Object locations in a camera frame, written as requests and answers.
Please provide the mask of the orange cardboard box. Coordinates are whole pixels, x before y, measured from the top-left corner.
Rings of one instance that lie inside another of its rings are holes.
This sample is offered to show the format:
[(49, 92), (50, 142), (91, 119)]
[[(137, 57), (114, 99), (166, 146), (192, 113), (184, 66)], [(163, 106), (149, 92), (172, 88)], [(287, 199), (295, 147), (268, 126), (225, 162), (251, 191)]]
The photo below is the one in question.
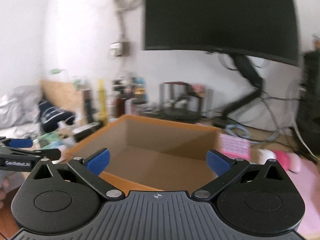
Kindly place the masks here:
[(220, 129), (135, 115), (124, 115), (77, 143), (67, 159), (86, 158), (108, 148), (110, 164), (100, 175), (130, 190), (192, 193), (216, 178), (206, 154), (219, 146)]

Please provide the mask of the pink keyboard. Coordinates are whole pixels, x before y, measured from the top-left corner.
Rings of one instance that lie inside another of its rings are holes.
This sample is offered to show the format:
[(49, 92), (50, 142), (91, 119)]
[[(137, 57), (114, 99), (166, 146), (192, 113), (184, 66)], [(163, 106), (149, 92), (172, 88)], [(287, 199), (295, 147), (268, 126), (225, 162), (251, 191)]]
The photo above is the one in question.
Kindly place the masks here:
[(249, 160), (251, 144), (247, 139), (233, 137), (227, 134), (220, 134), (219, 150), (229, 158), (242, 158)]

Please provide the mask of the dark striped garment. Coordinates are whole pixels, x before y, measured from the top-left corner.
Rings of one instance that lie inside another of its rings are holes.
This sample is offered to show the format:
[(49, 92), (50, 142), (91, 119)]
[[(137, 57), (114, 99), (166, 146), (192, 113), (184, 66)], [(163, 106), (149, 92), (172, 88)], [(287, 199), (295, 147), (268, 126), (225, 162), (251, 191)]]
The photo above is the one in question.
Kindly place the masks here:
[(50, 133), (58, 129), (58, 123), (61, 121), (67, 125), (72, 125), (75, 120), (75, 113), (57, 107), (46, 99), (39, 102), (39, 110), (40, 126), (44, 133)]

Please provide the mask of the white computer mouse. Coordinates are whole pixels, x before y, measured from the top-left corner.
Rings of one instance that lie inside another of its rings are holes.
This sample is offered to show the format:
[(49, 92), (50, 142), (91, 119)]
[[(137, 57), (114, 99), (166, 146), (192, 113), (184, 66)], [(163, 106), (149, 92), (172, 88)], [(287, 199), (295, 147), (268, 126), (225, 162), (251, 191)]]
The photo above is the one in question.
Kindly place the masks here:
[(271, 150), (259, 149), (258, 150), (258, 163), (264, 164), (268, 159), (276, 159), (276, 155)]

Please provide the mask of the yellow tall bottle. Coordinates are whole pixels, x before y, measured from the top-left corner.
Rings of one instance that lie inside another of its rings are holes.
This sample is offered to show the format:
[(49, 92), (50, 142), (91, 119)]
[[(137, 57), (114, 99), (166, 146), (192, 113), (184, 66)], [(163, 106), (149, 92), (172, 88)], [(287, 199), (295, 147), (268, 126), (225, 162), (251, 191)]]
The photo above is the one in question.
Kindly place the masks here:
[(99, 105), (100, 112), (99, 118), (104, 125), (107, 124), (107, 110), (106, 110), (106, 98), (105, 98), (105, 88), (103, 79), (98, 80), (98, 93), (99, 93)]

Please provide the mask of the hot pink computer mouse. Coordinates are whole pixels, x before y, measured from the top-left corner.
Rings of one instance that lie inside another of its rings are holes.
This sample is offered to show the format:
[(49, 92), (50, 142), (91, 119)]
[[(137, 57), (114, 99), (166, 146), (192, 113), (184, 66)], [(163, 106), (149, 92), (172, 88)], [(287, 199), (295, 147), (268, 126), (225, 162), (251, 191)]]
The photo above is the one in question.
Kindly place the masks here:
[(287, 171), (290, 168), (289, 154), (280, 150), (274, 150), (273, 153), (283, 169)]

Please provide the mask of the light pink computer mouse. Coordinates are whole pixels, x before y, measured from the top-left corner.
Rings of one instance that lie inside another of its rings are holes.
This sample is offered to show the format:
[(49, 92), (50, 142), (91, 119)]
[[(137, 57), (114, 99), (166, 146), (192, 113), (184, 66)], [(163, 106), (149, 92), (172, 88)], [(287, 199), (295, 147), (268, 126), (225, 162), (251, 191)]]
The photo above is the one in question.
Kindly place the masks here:
[(293, 173), (299, 173), (302, 168), (301, 158), (295, 153), (289, 153), (289, 170)]

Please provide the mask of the pink desk mat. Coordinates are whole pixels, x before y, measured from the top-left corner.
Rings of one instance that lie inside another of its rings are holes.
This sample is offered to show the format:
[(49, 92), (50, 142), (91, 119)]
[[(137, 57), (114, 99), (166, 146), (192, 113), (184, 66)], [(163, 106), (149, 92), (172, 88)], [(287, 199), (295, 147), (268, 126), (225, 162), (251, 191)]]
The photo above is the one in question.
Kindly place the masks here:
[(305, 215), (298, 228), (306, 239), (319, 239), (319, 164), (301, 158), (299, 173), (288, 171), (305, 203)]

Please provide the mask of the pink-haired dark figurine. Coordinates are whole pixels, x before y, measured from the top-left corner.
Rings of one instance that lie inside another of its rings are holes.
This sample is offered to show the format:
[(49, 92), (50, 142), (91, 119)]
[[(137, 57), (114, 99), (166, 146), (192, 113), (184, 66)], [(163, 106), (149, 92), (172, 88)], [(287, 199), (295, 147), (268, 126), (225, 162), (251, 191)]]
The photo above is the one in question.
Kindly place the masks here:
[(159, 116), (165, 120), (196, 123), (210, 112), (213, 90), (182, 81), (159, 85)]

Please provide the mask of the black PC tower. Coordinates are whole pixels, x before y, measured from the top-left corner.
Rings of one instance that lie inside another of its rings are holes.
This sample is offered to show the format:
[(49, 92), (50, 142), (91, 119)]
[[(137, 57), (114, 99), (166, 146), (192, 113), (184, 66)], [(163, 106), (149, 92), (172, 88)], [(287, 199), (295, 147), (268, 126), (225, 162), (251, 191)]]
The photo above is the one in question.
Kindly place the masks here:
[(304, 73), (300, 83), (301, 101), (297, 126), (305, 144), (319, 155), (319, 51), (304, 54)]

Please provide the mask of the black curved monitor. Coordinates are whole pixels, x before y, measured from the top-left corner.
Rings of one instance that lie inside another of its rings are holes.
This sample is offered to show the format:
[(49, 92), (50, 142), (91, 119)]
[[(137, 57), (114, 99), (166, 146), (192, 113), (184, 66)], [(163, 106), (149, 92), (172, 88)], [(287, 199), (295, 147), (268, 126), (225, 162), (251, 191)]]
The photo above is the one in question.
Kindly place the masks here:
[(200, 50), (298, 63), (293, 0), (145, 0), (145, 50)]

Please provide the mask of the white wall socket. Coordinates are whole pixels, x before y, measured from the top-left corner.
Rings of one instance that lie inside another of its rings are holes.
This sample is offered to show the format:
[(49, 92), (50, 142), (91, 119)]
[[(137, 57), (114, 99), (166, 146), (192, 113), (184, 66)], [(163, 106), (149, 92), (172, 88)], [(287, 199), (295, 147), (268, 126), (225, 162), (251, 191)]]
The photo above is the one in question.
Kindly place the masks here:
[(127, 41), (118, 41), (110, 44), (110, 53), (114, 57), (129, 56), (130, 43)]

